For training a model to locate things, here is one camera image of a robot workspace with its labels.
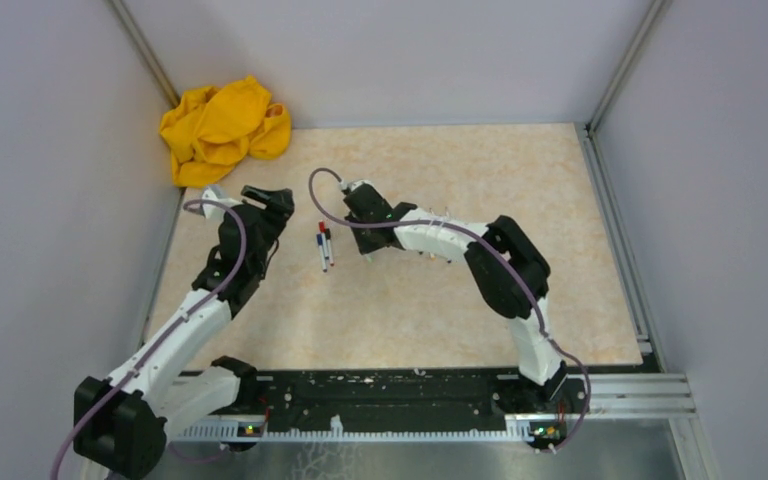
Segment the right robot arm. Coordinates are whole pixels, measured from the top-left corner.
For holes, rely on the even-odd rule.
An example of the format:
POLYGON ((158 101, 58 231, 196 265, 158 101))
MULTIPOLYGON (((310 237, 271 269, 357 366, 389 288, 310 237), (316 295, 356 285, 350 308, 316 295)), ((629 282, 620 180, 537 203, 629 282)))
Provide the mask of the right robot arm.
POLYGON ((342 183, 345 217, 361 253, 397 248, 464 263, 488 307, 507 319, 525 379, 523 398, 536 412, 562 398, 566 363, 550 341, 547 315, 551 268, 518 223, 463 222, 401 202, 391 205, 368 181, 342 183))

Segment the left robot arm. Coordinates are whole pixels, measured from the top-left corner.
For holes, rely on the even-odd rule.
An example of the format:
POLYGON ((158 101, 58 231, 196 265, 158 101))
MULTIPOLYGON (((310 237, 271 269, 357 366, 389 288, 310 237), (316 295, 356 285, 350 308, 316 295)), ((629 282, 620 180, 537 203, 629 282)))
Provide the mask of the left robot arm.
POLYGON ((169 320, 105 378, 88 376, 76 388, 65 448, 126 479, 143 479, 169 440, 203 417, 224 407, 245 414, 257 406, 260 388, 247 379, 256 370, 233 358, 178 380, 260 287, 295 212, 289 189, 247 185, 241 195, 236 200, 209 185, 183 203, 184 211, 217 222, 218 243, 169 320))

